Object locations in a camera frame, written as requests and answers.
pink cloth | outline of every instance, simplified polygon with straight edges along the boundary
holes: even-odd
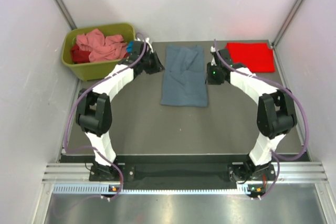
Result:
[[[95,29],[89,33],[77,35],[76,44],[80,50],[90,51],[90,62],[122,59],[127,53],[127,43],[121,35],[104,37],[104,34]]]

metal floor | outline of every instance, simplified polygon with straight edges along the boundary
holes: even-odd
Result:
[[[218,46],[223,48],[226,43],[219,41]],[[213,41],[155,42],[153,48],[163,65],[168,44],[201,45],[204,66],[212,59],[209,51]],[[259,75],[281,82],[277,71]],[[251,151],[258,136],[257,106],[252,99],[225,83],[207,86],[207,108],[162,106],[162,79],[163,72],[143,73],[113,99],[110,136],[117,154],[246,154]],[[93,83],[84,82],[82,87]],[[74,124],[69,148],[88,144],[80,127]],[[279,144],[277,152],[298,153],[300,148],[298,133],[293,129]],[[92,151],[77,154],[92,154]]]
[[[45,224],[326,223],[314,185],[276,185],[264,200],[234,195],[121,195],[108,203],[53,195]],[[62,218],[56,218],[52,210]]]

blue object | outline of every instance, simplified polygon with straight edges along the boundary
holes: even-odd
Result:
[[[133,40],[132,40],[131,42],[128,43],[127,48],[126,48],[126,51],[127,51],[128,53],[132,52],[133,43],[134,43]]]
[[[201,46],[166,47],[162,105],[207,107],[204,49]]]

cable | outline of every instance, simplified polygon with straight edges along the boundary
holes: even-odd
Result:
[[[142,39],[143,41],[146,41],[146,37],[144,36],[144,34],[143,33],[140,33],[140,32],[137,32],[136,34],[135,34],[135,36],[138,38],[139,37],[139,35],[140,35],[140,39]]]
[[[91,171],[91,170],[86,166],[86,162],[85,162],[85,168],[86,168],[88,171]]]
[[[263,181],[262,181],[263,186],[266,188],[267,186],[267,177],[265,174],[263,174]]]
[[[246,181],[248,181],[248,179],[250,178],[250,176],[247,174],[247,175],[246,175],[246,178],[245,178],[245,180],[244,180],[243,182],[238,182],[238,181],[235,179],[234,176],[232,176],[231,178],[236,182],[236,184],[243,185],[243,184],[246,183]]]
[[[224,64],[224,66],[229,69],[230,71],[234,71],[236,73],[239,73],[239,74],[242,74],[243,76],[248,76],[248,77],[252,77],[254,79],[257,79],[257,80],[260,80],[260,81],[264,81],[266,82],[267,84],[269,85],[272,85],[274,87],[277,87],[279,89],[282,89],[284,90],[284,92],[286,92],[294,101],[295,103],[297,104],[300,112],[301,112],[301,115],[302,115],[302,118],[303,118],[303,124],[304,124],[304,142],[303,142],[303,146],[302,146],[302,149],[301,151],[295,155],[294,157],[284,157],[284,156],[281,156],[275,152],[272,152],[273,156],[274,157],[278,157],[279,159],[282,159],[282,160],[285,160],[285,161],[294,161],[294,160],[297,160],[298,158],[300,158],[305,152],[306,152],[306,149],[307,149],[307,146],[308,146],[308,142],[309,142],[309,127],[308,127],[308,120],[307,120],[307,116],[306,116],[306,113],[301,105],[301,103],[299,102],[299,100],[287,89],[285,88],[284,86],[282,86],[281,84],[275,82],[275,81],[271,81],[271,80],[268,80],[268,79],[265,79],[265,78],[262,78],[262,77],[258,77],[258,76],[250,76],[246,73],[243,73],[243,72],[240,72],[236,69],[234,69],[233,67],[231,67],[228,63],[226,63],[221,55],[219,54],[218,50],[217,50],[217,41],[216,39],[214,40],[214,47],[215,47],[215,50],[216,50],[216,54],[217,54],[217,57],[220,59],[220,61]]]
[[[85,90],[83,92],[82,95],[79,96],[79,98],[75,101],[75,103],[73,104],[71,110],[70,110],[70,113],[69,113],[69,117],[68,117],[68,121],[67,121],[67,124],[66,124],[66,129],[65,129],[65,133],[64,133],[64,139],[63,139],[63,145],[64,145],[64,150],[66,151],[66,153],[75,153],[75,152],[78,152],[80,150],[83,150],[83,149],[91,149],[91,150],[94,150],[96,151],[96,153],[103,159],[105,160],[107,163],[109,163],[114,169],[116,169],[119,173],[119,176],[120,176],[120,187],[118,189],[118,191],[116,192],[116,194],[111,198],[111,199],[114,199],[116,198],[119,193],[121,192],[122,190],[122,187],[123,187],[123,182],[124,182],[124,178],[123,178],[123,175],[122,175],[122,172],[120,171],[119,167],[117,165],[115,165],[113,162],[109,161],[104,155],[102,155],[95,147],[92,147],[90,145],[85,145],[85,146],[82,146],[82,147],[79,147],[79,148],[76,148],[74,150],[69,150],[68,149],[68,144],[69,144],[69,132],[70,132],[70,125],[71,125],[71,122],[72,122],[72,118],[73,118],[73,115],[75,113],[75,110],[78,106],[78,104],[80,103],[80,101],[83,99],[83,97],[89,93],[90,91],[92,91],[94,89],[94,87],[98,86],[99,84],[111,79],[112,77],[116,76],[117,74],[120,74],[121,72],[124,72],[125,70],[129,69],[129,68],[132,68],[134,67],[136,64],[138,64],[138,62],[142,59],[142,57],[144,56],[145,52],[146,52],[146,42],[144,42],[144,46],[142,48],[142,52],[141,54],[139,55],[139,57],[136,59],[135,62],[133,62],[132,64],[130,64],[129,66],[119,70],[118,72],[114,73],[112,76],[108,76],[106,77],[105,79],[102,79],[100,81],[98,81],[96,84],[92,85],[91,87],[89,87],[87,90]]]
[[[275,178],[273,180],[273,183],[271,184],[271,186],[269,187],[269,189],[265,192],[264,195],[262,195],[260,197],[260,200],[264,199],[271,192],[271,190],[274,188],[275,183],[277,182],[277,180],[279,178],[279,175],[280,175],[280,161],[279,161],[279,159],[276,156],[273,156],[273,158],[275,159],[275,161],[277,162],[277,165],[278,165],[277,175],[275,176]]]

white wall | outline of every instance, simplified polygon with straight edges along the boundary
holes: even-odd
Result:
[[[0,223],[28,223],[56,158],[74,75],[60,62],[69,31],[53,0],[0,0]]]
[[[64,0],[78,27],[130,22],[155,41],[273,40],[295,0]]]
[[[292,91],[306,108],[312,154],[336,195],[336,0],[306,0],[278,47]]]

